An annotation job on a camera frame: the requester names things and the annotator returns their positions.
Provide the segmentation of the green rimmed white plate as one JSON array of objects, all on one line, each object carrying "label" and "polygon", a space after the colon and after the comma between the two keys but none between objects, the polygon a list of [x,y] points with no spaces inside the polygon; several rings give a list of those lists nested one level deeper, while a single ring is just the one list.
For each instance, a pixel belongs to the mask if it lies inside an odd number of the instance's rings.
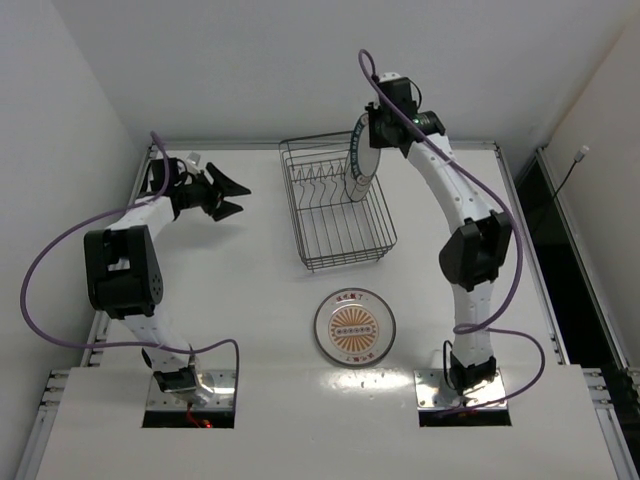
[{"label": "green rimmed white plate", "polygon": [[349,153],[345,167],[345,185],[348,191],[366,192],[377,173],[380,150],[370,146],[369,117],[362,114],[350,136]]}]

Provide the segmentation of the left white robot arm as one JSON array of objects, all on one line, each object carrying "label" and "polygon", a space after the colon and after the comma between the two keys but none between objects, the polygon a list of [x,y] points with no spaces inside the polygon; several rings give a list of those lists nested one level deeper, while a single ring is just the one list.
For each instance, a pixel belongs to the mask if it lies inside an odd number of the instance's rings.
[{"label": "left white robot arm", "polygon": [[161,306],[164,281],[154,241],[186,210],[200,209],[215,222],[242,212],[233,200],[251,191],[211,163],[200,166],[199,159],[191,153],[150,161],[140,206],[105,229],[87,232],[83,242],[91,305],[134,335],[161,392],[202,407],[213,398],[214,383]]}]

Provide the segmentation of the white plate grey pattern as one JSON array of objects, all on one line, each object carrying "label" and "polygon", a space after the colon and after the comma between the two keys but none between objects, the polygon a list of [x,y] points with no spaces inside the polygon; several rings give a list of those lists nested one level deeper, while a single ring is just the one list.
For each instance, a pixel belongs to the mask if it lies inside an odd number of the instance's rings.
[{"label": "white plate grey pattern", "polygon": [[372,180],[371,176],[355,176],[353,173],[346,172],[344,177],[345,192],[349,200],[351,202],[362,201],[369,191]]}]

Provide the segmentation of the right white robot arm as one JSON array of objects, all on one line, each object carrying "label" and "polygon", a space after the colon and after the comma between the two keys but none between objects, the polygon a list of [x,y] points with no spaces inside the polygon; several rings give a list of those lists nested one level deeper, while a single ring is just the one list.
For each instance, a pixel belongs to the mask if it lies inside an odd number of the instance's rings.
[{"label": "right white robot arm", "polygon": [[461,395],[496,374],[489,319],[494,281],[505,262],[512,226],[454,166],[445,128],[432,111],[419,112],[412,82],[395,73],[375,75],[378,100],[366,107],[370,147],[393,147],[421,174],[447,221],[450,238],[438,261],[454,296],[455,339],[445,376]]}]

